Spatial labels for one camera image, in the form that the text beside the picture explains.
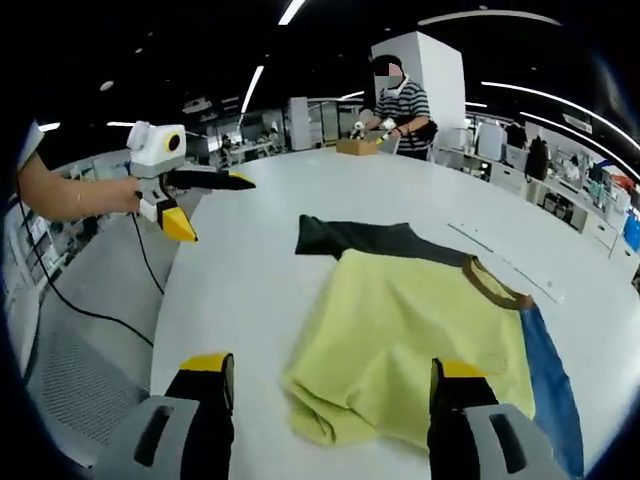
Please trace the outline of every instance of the white table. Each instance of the white table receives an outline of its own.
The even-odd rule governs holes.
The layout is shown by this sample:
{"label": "white table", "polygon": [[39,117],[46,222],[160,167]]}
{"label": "white table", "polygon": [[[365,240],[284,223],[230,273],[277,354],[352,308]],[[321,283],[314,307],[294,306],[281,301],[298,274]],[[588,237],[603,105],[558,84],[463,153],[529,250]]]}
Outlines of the white table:
{"label": "white table", "polygon": [[254,150],[262,149],[264,150],[265,155],[269,157],[270,156],[269,147],[271,146],[273,146],[273,142],[257,143],[255,145],[245,145],[243,147],[236,148],[235,150],[230,150],[229,153],[231,153],[231,155],[236,158],[235,163],[242,163],[244,162],[244,154],[247,152],[252,152]]}
{"label": "white table", "polygon": [[[326,448],[289,428],[279,378],[333,258],[296,256],[298,216],[377,224],[408,221],[421,237],[473,252],[533,294],[571,378],[587,468],[623,422],[640,383],[640,301],[577,232],[508,192],[432,163],[326,151],[257,160],[238,171],[258,188],[214,192],[182,244],[155,338],[151,390],[162,394],[192,355],[236,357],[231,478],[428,479],[424,452],[380,439]],[[565,293],[555,303],[496,255],[446,226],[467,221],[534,259]]]}

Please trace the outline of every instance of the ceiling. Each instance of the ceiling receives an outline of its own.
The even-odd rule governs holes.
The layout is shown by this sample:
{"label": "ceiling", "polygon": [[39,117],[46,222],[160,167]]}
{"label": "ceiling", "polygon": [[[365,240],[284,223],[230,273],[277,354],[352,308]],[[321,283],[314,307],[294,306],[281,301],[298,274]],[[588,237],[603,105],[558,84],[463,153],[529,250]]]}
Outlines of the ceiling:
{"label": "ceiling", "polygon": [[[278,26],[289,0],[211,4],[178,13],[52,11],[34,19],[31,31],[40,45],[36,116],[40,123],[62,123],[43,143],[47,156],[60,163],[124,145],[126,129],[106,128],[108,121],[180,122],[201,129],[200,113],[182,112],[186,101],[200,96],[212,102],[206,113],[237,115],[258,65],[265,70],[249,110],[281,108],[292,96],[359,90],[372,104],[371,45],[419,30],[462,52],[468,101],[486,103],[489,113],[503,116],[527,111],[560,124],[562,113],[588,120],[591,138],[640,171],[640,152],[582,112],[481,85],[501,82],[547,92],[640,138],[640,91],[633,89],[640,72],[626,46],[635,28],[630,12],[577,1],[307,0],[290,25]],[[478,11],[480,4],[544,15],[563,26],[513,17],[418,26],[423,19]],[[114,86],[101,92],[107,80]],[[238,100],[222,103],[233,97]]]}

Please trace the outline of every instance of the striped shirt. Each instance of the striped shirt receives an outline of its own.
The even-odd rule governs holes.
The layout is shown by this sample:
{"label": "striped shirt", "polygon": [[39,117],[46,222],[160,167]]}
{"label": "striped shirt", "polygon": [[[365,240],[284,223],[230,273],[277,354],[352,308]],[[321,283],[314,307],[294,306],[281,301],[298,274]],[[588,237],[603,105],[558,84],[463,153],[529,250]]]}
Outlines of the striped shirt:
{"label": "striped shirt", "polygon": [[[428,117],[429,100],[427,99],[427,92],[418,82],[414,82],[409,78],[397,97],[391,96],[386,90],[383,90],[373,113],[382,120],[387,118],[395,120],[405,116]],[[415,134],[409,134],[400,139],[398,150],[414,152],[416,150],[425,150],[427,146],[427,142]]]}

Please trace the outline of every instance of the cardboard box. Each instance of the cardboard box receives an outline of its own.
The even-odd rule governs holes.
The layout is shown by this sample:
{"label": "cardboard box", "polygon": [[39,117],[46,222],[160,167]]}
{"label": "cardboard box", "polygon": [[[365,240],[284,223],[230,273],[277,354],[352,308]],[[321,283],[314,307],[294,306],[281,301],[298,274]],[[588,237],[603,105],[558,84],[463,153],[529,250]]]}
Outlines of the cardboard box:
{"label": "cardboard box", "polygon": [[364,140],[338,140],[336,144],[336,152],[346,153],[347,155],[374,155],[378,153],[378,145],[374,142],[365,142]]}

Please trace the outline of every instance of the black cable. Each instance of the black cable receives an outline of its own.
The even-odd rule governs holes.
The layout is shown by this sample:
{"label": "black cable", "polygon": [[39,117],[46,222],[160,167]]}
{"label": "black cable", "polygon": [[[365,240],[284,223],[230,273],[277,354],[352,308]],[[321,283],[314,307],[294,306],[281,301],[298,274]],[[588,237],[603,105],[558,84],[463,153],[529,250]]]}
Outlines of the black cable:
{"label": "black cable", "polygon": [[128,329],[131,332],[135,333],[138,337],[140,337],[142,340],[144,340],[146,343],[148,343],[149,346],[151,346],[153,348],[153,343],[151,342],[151,340],[149,340],[147,337],[145,337],[143,334],[141,334],[138,330],[133,328],[131,325],[127,325],[122,320],[118,320],[117,318],[113,318],[113,317],[110,317],[108,315],[100,315],[99,313],[91,313],[91,312],[88,312],[88,311],[83,310],[81,308],[78,308],[73,303],[71,303],[69,300],[67,300],[66,298],[64,298],[62,296],[60,291],[56,288],[55,284],[53,283],[53,280],[51,280],[51,277],[49,276],[49,272],[47,272],[47,269],[44,268],[44,264],[42,263],[42,257],[40,256],[40,252],[38,252],[38,248],[36,246],[36,242],[33,239],[33,235],[31,234],[31,229],[29,228],[29,223],[27,222],[27,214],[25,213],[24,206],[22,205],[22,196],[20,195],[20,184],[19,184],[19,182],[16,182],[16,183],[17,183],[17,194],[18,194],[18,200],[19,200],[18,203],[20,204],[20,210],[22,211],[22,218],[24,219],[24,225],[25,225],[25,228],[27,229],[27,234],[29,236],[29,240],[31,241],[31,245],[33,246],[33,250],[36,253],[36,257],[38,258],[38,263],[40,264],[40,268],[42,268],[42,271],[44,272],[45,276],[47,277],[47,282],[49,283],[49,285],[51,286],[53,291],[56,292],[56,295],[58,295],[60,300],[62,300],[62,303],[64,303],[71,310],[73,310],[75,312],[78,312],[78,313],[81,313],[82,315],[86,315],[87,317],[100,318],[102,320],[109,320],[110,322],[115,322],[118,325],[122,325],[126,329]]}
{"label": "black cable", "polygon": [[158,290],[160,290],[160,293],[164,295],[164,290],[160,286],[160,283],[158,282],[158,279],[156,278],[156,276],[153,274],[153,270],[151,270],[151,265],[149,265],[149,260],[147,260],[147,252],[144,250],[144,244],[142,243],[142,236],[140,235],[140,229],[138,228],[138,221],[136,220],[136,214],[132,213],[131,218],[133,219],[133,224],[136,226],[136,233],[138,234],[138,240],[140,241],[140,248],[142,249],[142,257],[144,258],[144,263],[147,264],[147,270],[149,270],[149,273],[151,274],[151,278],[153,278],[153,281],[156,284],[156,287],[158,287]]}

